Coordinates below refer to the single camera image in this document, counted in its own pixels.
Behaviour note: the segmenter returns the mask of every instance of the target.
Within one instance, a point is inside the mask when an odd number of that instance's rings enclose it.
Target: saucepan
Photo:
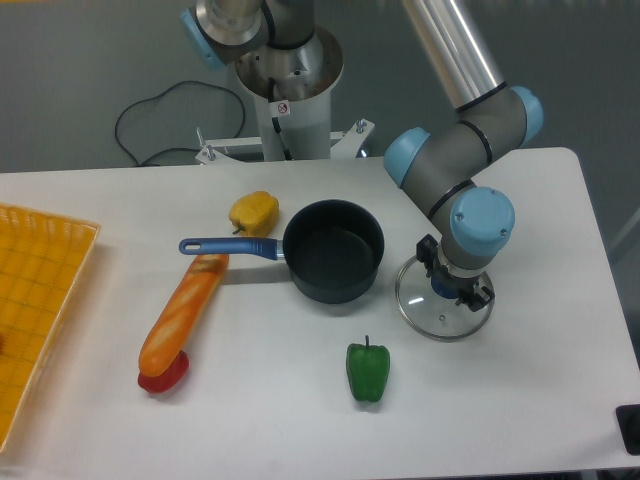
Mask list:
[[[273,238],[186,238],[185,255],[245,253],[284,259],[296,287],[322,303],[346,303],[365,293],[376,279],[384,236],[375,217],[346,200],[306,206]]]

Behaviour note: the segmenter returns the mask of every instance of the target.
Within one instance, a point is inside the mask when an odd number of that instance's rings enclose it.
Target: blue pot handle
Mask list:
[[[185,238],[178,247],[184,255],[246,253],[278,260],[284,258],[282,242],[273,238],[229,237],[229,238]]]

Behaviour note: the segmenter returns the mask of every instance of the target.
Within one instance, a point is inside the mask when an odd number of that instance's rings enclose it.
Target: gray floor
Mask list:
[[[256,135],[252,106],[233,73],[208,71],[183,34],[179,14],[191,3],[0,4],[0,172],[130,167],[113,139],[119,113],[186,79],[240,93],[248,110],[242,136]],[[507,80],[530,87],[545,106],[545,127],[529,146],[565,146],[580,156],[610,245],[640,206],[640,2],[467,4]],[[316,6],[318,23],[338,38],[346,57],[333,95],[334,129],[371,119],[377,124],[372,153],[381,155],[408,128],[437,132],[451,124],[453,111],[398,0],[322,0]],[[207,138],[228,138],[239,112],[220,92],[188,87],[132,112],[122,139],[144,159],[172,146],[196,147],[198,125]],[[191,158],[176,154],[163,161]],[[640,344],[640,247],[634,240],[612,267],[632,339]]]

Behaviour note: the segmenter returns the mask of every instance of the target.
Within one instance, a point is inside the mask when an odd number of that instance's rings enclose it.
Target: yellow basket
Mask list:
[[[0,204],[0,453],[100,226]]]

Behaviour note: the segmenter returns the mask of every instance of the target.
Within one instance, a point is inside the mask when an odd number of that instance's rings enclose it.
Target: robotic arm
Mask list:
[[[433,290],[475,312],[494,298],[478,279],[507,243],[515,213],[504,194],[470,179],[535,136],[542,107],[527,89],[507,87],[459,0],[403,4],[459,120],[438,136],[405,132],[384,166],[442,234],[417,245]],[[236,62],[256,98],[265,158],[329,157],[328,93],[343,61],[335,39],[315,26],[312,0],[198,0],[183,22],[209,65]],[[287,118],[269,111],[274,100],[304,114],[284,125]]]
[[[255,102],[265,160],[330,158],[342,49],[315,25],[313,0],[198,0],[182,21],[207,65],[235,63]]]
[[[434,290],[472,311],[493,300],[478,277],[507,243],[515,212],[502,193],[471,177],[535,136],[542,107],[525,88],[507,88],[456,0],[403,0],[459,120],[439,136],[420,128],[385,153],[389,175],[441,232],[417,246]]]

